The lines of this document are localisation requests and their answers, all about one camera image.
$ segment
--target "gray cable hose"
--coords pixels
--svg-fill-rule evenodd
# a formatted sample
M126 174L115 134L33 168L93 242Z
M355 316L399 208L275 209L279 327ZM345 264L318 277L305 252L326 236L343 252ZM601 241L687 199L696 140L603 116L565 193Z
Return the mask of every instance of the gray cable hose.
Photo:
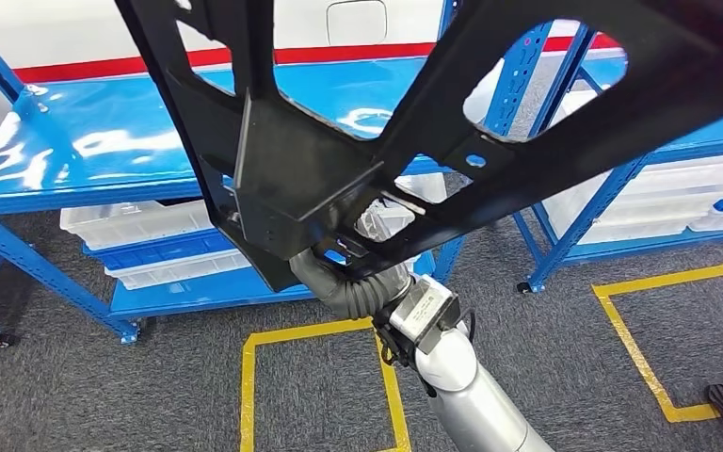
M387 239L389 230L374 209L368 209L357 221L360 233ZM411 283L405 264L387 268L359 281L344 275L318 259L306 249L289 260L289 267L302 283L331 308L340 318L361 318L373 315L385 304L400 295Z

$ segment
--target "black cable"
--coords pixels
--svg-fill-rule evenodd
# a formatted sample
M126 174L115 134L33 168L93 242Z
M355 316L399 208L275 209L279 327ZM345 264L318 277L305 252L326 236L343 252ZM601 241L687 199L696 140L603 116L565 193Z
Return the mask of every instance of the black cable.
M470 339L470 344L473 342L473 339L475 338L475 309L474 308L466 308L464 311L461 311L461 315L458 316L458 321L460 322L463 320L467 315L470 316L470 324L467 325L467 331L469 334L467 335L467 338Z

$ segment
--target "hole in bracket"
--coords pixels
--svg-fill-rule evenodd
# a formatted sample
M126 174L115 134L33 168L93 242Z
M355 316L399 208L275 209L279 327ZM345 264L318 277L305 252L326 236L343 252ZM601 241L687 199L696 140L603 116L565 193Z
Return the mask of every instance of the hole in bracket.
M467 165L474 168L484 168L486 166L486 158L478 155L477 153L471 153L466 158Z
M335 250L327 250L323 255L326 256L327 259L330 259L337 264L340 264L342 266L347 265L347 259Z

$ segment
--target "silver robotic arm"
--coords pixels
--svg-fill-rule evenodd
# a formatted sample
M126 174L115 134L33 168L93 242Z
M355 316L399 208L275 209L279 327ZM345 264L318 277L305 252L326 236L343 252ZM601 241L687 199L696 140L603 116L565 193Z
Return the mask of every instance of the silver robotic arm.
M357 228L388 234L372 211ZM474 324L461 321L458 297L400 264L349 281L305 250L293 273L341 318L373 317L382 358L416 370L431 409L460 452L553 452L481 365L471 342Z

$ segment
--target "white label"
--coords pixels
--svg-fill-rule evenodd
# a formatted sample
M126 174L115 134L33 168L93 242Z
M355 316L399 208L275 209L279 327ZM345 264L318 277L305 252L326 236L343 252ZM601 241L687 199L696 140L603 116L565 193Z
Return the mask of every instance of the white label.
M401 332L412 336L412 339L419 336L420 333L426 329L428 322L436 316L442 307L443 300L442 298L435 297L428 291L428 293L420 299L420 302L417 303L417 306L414 306L409 316L406 317L402 328L400 328Z

